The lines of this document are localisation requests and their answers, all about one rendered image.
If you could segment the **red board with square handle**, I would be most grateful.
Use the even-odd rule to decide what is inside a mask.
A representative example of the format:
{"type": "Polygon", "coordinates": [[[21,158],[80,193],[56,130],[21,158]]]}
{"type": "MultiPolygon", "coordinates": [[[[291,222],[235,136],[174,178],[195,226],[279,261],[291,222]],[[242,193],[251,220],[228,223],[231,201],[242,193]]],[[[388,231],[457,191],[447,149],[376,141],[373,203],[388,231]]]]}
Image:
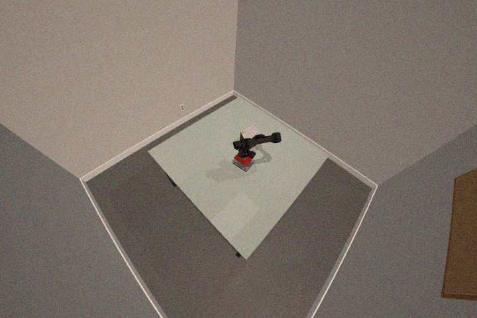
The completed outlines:
{"type": "Polygon", "coordinates": [[[238,160],[239,162],[241,162],[245,166],[247,166],[249,164],[249,162],[252,160],[248,156],[244,157],[244,158],[241,158],[240,156],[238,156],[238,154],[234,157],[234,159],[238,160]]]}

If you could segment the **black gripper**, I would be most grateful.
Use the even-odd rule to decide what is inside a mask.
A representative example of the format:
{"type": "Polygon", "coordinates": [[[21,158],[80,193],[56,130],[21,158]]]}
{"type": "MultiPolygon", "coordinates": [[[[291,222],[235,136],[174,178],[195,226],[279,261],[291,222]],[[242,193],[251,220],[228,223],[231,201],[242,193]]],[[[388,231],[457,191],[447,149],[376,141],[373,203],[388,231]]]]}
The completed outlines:
{"type": "Polygon", "coordinates": [[[251,159],[253,159],[254,156],[256,155],[255,152],[250,151],[249,149],[243,149],[243,150],[246,150],[246,157],[248,156],[248,157],[251,158],[251,159]]]}

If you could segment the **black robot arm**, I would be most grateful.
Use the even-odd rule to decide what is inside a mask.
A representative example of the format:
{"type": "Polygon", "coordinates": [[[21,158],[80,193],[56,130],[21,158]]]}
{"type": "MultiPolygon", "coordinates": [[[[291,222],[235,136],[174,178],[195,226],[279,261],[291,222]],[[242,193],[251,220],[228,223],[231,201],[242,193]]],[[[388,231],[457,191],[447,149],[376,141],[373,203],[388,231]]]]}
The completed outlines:
{"type": "Polygon", "coordinates": [[[239,141],[233,142],[234,148],[240,148],[238,152],[238,156],[241,158],[246,157],[246,150],[243,149],[250,149],[253,146],[257,144],[262,144],[266,142],[273,142],[273,143],[279,143],[282,141],[281,133],[280,132],[274,132],[272,133],[271,136],[265,136],[264,134],[257,134],[253,138],[244,138],[239,141]]]}

